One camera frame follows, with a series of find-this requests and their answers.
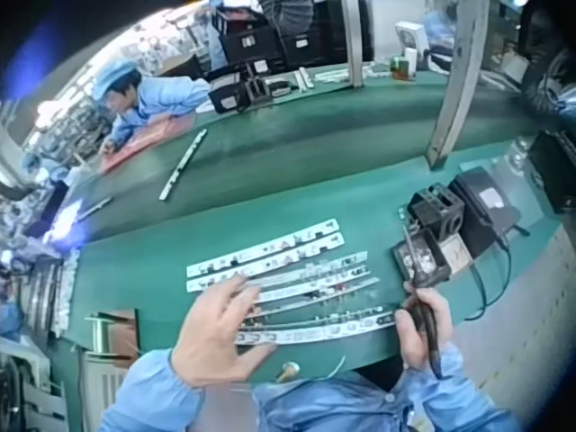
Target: blue cap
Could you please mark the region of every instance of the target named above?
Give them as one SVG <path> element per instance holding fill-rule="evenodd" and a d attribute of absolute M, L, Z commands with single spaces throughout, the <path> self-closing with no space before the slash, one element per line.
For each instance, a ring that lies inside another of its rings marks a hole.
<path fill-rule="evenodd" d="M 22 155 L 22 160 L 20 161 L 20 166 L 26 173 L 30 173 L 34 165 L 40 162 L 40 158 L 30 151 L 24 152 Z"/>
<path fill-rule="evenodd" d="M 131 60 L 121 59 L 108 63 L 96 76 L 92 97 L 96 101 L 102 100 L 114 81 L 135 69 L 136 63 Z"/>

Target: green workbench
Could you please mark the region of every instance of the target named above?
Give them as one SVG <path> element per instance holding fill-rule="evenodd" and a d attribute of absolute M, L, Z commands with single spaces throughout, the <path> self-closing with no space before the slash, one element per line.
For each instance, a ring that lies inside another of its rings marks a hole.
<path fill-rule="evenodd" d="M 514 97 L 479 87 L 459 140 L 462 150 L 444 170 L 431 172 L 421 155 L 446 89 L 446 79 L 439 78 L 444 82 L 423 76 L 416 83 L 368 83 L 204 123 L 209 134 L 167 202 L 158 195 L 195 131 L 78 188 L 73 199 L 95 203 L 113 195 L 114 201 L 76 226 L 91 241 L 82 248 L 66 337 L 90 347 L 86 316 L 138 308 L 142 349 L 171 347 L 195 298 L 185 289 L 187 266 L 330 218 L 337 218 L 346 244 L 318 259 L 367 250 L 367 264 L 382 281 L 343 301 L 279 314 L 269 322 L 400 302 L 401 276 L 390 253 L 401 240 L 398 207 L 420 188 L 447 184 L 462 163 L 501 156 L 507 140 L 535 132 Z M 197 130 L 203 121 L 198 123 Z M 534 200 L 520 205 L 525 214 L 534 206 Z M 530 238 L 511 241 L 513 276 L 538 256 L 558 223 L 545 213 L 531 220 Z M 478 267 L 494 297 L 505 279 L 505 257 L 491 249 Z M 455 322 L 480 306 L 467 273 L 440 289 L 451 302 Z M 270 380 L 289 360 L 301 366 L 301 376 L 324 376 L 343 356 L 342 370 L 348 370 L 397 349 L 393 329 L 283 346 L 253 378 Z"/>

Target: metal pole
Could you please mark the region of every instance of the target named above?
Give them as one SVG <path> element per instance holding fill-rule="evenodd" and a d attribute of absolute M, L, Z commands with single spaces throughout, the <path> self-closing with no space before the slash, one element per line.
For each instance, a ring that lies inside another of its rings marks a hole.
<path fill-rule="evenodd" d="M 359 0 L 342 0 L 342 12 L 346 29 L 350 83 L 354 87 L 361 87 L 364 85 L 364 78 L 362 76 L 362 24 Z"/>
<path fill-rule="evenodd" d="M 466 120 L 480 74 L 490 2 L 460 0 L 448 86 L 426 150 L 430 168 L 440 168 L 452 152 Z"/>

